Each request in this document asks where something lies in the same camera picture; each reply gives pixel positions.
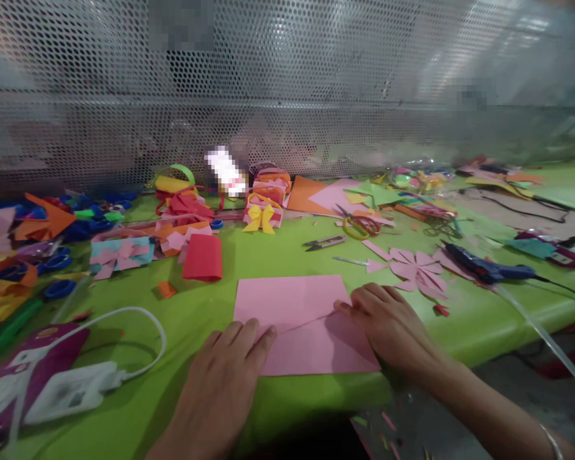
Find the hot glue gun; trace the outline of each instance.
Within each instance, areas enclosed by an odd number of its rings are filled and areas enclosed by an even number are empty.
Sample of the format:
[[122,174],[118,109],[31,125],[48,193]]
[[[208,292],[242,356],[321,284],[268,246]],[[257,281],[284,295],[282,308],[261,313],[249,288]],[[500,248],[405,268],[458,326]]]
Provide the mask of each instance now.
[[494,284],[504,279],[540,279],[535,270],[527,265],[500,265],[480,259],[466,249],[441,240],[445,249],[454,257],[462,267],[472,272],[481,282]]

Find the right hand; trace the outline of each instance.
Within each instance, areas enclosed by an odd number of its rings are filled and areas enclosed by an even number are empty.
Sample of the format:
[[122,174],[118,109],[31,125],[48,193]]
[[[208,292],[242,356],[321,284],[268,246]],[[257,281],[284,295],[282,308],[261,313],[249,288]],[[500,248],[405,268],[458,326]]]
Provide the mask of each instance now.
[[336,300],[369,338],[373,349],[409,380],[428,387],[458,366],[432,341],[411,305],[396,289],[368,283],[351,293],[351,305]]

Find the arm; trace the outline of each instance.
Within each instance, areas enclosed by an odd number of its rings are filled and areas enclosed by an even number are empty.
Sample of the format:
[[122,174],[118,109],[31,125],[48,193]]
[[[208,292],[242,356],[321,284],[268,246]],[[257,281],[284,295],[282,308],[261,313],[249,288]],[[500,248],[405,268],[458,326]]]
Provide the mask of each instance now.
[[[409,303],[394,288],[366,284],[336,301],[368,336],[388,364],[444,404],[496,460],[555,460],[552,443],[539,423],[493,390],[431,340]],[[555,433],[565,460],[575,447]]]

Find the yellow paper bow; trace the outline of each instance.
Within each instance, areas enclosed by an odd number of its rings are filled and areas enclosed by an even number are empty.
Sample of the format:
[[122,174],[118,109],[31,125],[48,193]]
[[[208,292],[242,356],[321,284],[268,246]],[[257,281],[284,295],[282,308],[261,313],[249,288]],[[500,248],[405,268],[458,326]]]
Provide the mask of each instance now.
[[273,217],[273,207],[267,204],[264,211],[260,209],[257,204],[253,204],[247,214],[251,218],[251,223],[243,229],[243,231],[256,231],[262,224],[262,231],[266,234],[275,234],[273,227],[270,226],[270,218]]

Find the hand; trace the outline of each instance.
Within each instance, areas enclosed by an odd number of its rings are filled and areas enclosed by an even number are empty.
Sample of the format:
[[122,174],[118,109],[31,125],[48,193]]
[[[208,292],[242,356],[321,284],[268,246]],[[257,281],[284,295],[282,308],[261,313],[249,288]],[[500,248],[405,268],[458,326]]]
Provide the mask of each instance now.
[[234,322],[215,331],[192,361],[166,432],[147,460],[227,458],[240,434],[277,329],[255,342],[259,323]]
[[457,365],[434,344],[411,305],[393,287],[365,284],[351,293],[351,303],[337,300],[334,307],[362,329],[385,362],[414,383],[433,385],[439,373]]

